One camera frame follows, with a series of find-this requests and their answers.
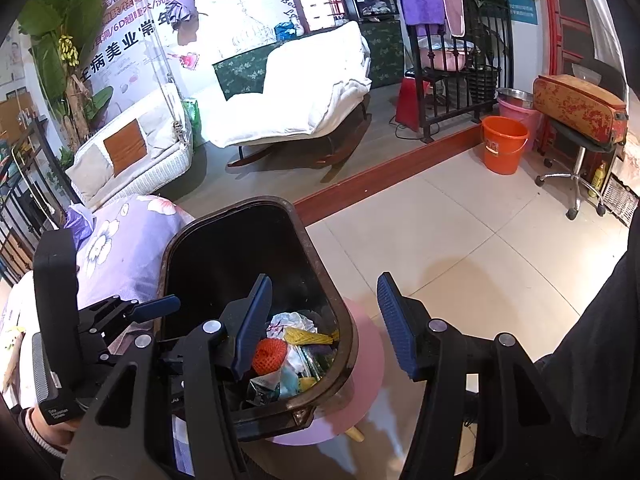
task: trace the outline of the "blue gripper pad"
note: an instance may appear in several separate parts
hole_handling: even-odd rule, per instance
[[[249,308],[236,335],[236,351],[231,364],[231,371],[236,380],[251,368],[255,348],[264,336],[264,325],[269,317],[272,297],[271,279],[261,274],[245,300],[249,302]]]
[[[180,310],[180,300],[172,294],[159,300],[140,303],[129,314],[129,320],[135,323],[144,323],[156,317],[168,316],[178,310]]]
[[[389,272],[378,278],[378,306],[396,353],[398,364],[411,379],[418,378],[421,335],[431,317],[420,301],[404,298]]]

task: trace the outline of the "poster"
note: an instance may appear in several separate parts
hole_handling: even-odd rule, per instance
[[[0,45],[0,86],[24,79],[24,64],[20,51],[18,25],[14,26]]]
[[[156,33],[178,87],[189,96],[216,81],[214,63],[273,43],[275,25],[295,13],[292,0],[196,0],[197,40],[181,46],[165,0],[104,1],[103,30],[82,78],[93,92],[114,87],[106,121],[157,89],[158,82],[167,82]]]
[[[538,24],[535,0],[509,0],[511,9],[511,21]]]

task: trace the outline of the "orange mesh net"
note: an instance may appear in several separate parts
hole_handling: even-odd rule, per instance
[[[252,366],[258,375],[270,374],[282,366],[287,343],[282,339],[262,339],[255,349]]]

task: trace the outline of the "yellow bottle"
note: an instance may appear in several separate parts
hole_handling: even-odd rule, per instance
[[[602,187],[602,183],[604,182],[604,177],[606,175],[606,167],[607,167],[607,163],[602,161],[602,164],[600,164],[598,169],[593,174],[593,180],[591,181],[591,185],[598,191],[600,191],[600,188]],[[591,189],[589,190],[589,196],[592,198],[596,198],[596,194]]]

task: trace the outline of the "red stool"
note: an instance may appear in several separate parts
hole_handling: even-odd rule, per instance
[[[428,81],[422,82],[424,94],[431,89]],[[398,104],[396,105],[396,122],[411,128],[414,132],[418,132],[420,127],[418,115],[418,97],[415,94],[415,79],[405,76],[400,84],[400,95],[398,96]]]

